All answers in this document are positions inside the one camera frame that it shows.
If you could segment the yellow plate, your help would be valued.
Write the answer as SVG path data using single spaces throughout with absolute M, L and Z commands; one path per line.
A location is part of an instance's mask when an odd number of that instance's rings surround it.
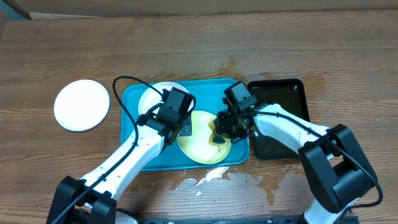
M 183 153 L 191 160 L 200 164 L 216 164 L 221 162 L 231 150 L 231 141 L 224 138 L 225 142 L 216 144 L 214 139 L 216 116 L 206 111 L 192 113 L 192 135 L 179 136 L 178 144 Z

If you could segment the green yellow sponge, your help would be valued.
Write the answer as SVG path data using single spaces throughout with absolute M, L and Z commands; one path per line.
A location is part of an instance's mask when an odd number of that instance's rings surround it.
M 209 137 L 209 144 L 211 144 L 211 145 L 224 144 L 225 140 L 221 136 L 216 134 L 215 121 L 216 121 L 216 119 L 213 119 L 208 123 L 208 126 L 211 130 L 211 135 Z

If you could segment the small white plate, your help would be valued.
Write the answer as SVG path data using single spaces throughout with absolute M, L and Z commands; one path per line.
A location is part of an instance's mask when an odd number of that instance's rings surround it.
M 175 87 L 179 90 L 182 90 L 186 93 L 189 91 L 183 87 L 182 85 L 175 82 L 160 82 L 153 85 L 153 87 L 162 93 L 163 89 L 170 91 L 172 87 Z M 156 105 L 157 103 L 161 103 L 161 96 L 153 89 L 148 88 L 141 96 L 138 104 L 138 114 L 145 114 L 148 109 Z

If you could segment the large white plate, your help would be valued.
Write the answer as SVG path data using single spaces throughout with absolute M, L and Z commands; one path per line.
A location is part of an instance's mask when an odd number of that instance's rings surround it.
M 65 86 L 53 105 L 55 120 L 63 128 L 87 131 L 99 125 L 109 111 L 107 89 L 94 80 L 76 80 Z

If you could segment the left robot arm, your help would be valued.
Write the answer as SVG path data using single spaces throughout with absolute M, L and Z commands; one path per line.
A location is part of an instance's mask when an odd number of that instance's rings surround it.
M 178 136 L 192 134 L 190 116 L 142 114 L 131 135 L 99 167 L 57 186 L 47 223 L 137 223 L 118 200 L 142 168 Z

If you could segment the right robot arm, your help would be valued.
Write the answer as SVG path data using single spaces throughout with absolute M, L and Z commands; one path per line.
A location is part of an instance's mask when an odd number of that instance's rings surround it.
M 377 175 L 352 131 L 339 124 L 320 126 L 278 104 L 222 112 L 214 120 L 213 142 L 238 142 L 248 131 L 269 136 L 298 154 L 315 198 L 296 223 L 343 223 L 348 211 L 383 200 Z

